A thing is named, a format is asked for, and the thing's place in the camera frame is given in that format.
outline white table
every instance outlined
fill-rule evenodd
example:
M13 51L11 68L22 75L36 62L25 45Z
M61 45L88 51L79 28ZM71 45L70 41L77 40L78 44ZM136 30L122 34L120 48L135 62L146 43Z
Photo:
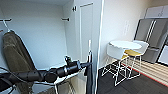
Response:
M142 47L140 44L131 41L111 41L110 44L123 49L139 49Z

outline white bar stool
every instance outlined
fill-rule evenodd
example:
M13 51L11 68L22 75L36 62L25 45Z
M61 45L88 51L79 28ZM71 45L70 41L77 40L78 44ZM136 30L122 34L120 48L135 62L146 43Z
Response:
M140 76L140 70L141 70L141 56L146 52L146 49L148 48L149 44L144 42L144 41L138 41L138 40L134 40L133 41L134 43L137 43L137 44L140 44L142 47L139 48L139 49L133 49L133 50L125 50L125 53L128 54L129 56L133 56L134 57L134 60L132 62L132 65L131 65L131 69L127 68L130 73L128 75L128 78L127 79L133 79L135 77L138 77ZM134 66L136 65L135 64L135 60L136 60L136 57L139 56L140 57L140 61L139 61L139 69L137 68L137 71L138 71L138 74L137 75L134 75L134 76L131 76L132 74L132 69L134 68Z
M113 46L111 44L107 45L107 55L108 55L108 57L107 57L106 64L105 64L105 66L103 68L102 76L104 76L108 72L113 74L113 78L115 77L115 86L117 86L119 83L124 81L124 79L126 79L126 66L121 67L122 66L121 65L121 61L123 61L124 59L126 59L128 57L128 55L124 54L124 52L125 52L125 49ZM112 58L118 60L118 65L115 65L113 63L111 64L111 65L115 66L115 68L117 70L113 69L111 67L111 65L110 65L109 69L106 68L106 65L108 63L109 57L112 57ZM119 73L124 77L120 81L118 81Z

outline stainless steel refrigerator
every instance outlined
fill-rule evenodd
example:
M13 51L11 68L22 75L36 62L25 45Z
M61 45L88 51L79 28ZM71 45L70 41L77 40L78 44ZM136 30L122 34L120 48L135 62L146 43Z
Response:
M149 43L142 60L156 63L168 35L168 19L141 19L135 34L135 40Z

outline refrigerator door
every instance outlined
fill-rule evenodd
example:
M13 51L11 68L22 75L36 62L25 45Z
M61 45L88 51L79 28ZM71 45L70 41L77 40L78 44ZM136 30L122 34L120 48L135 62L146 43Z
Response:
M154 19L141 19L135 35L135 40L147 41Z
M154 49L149 47L145 54L142 56L142 60L150 63L156 63L159 53L160 49Z
M168 19L155 19L147 43L152 48L162 48L167 37Z
M160 57L159 57L159 60L158 62L161 62L161 63L164 63L164 64L167 64L168 65L168 46L165 45L161 54L160 54Z

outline kitchen cabinet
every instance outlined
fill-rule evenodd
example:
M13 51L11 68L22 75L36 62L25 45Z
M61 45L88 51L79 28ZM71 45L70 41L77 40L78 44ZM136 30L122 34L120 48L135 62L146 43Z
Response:
M168 5L147 9L145 18L168 18Z
M158 62L161 62L161 63L168 65L168 58L167 57L168 57L168 46L165 45L162 52L161 52L161 55L159 57Z

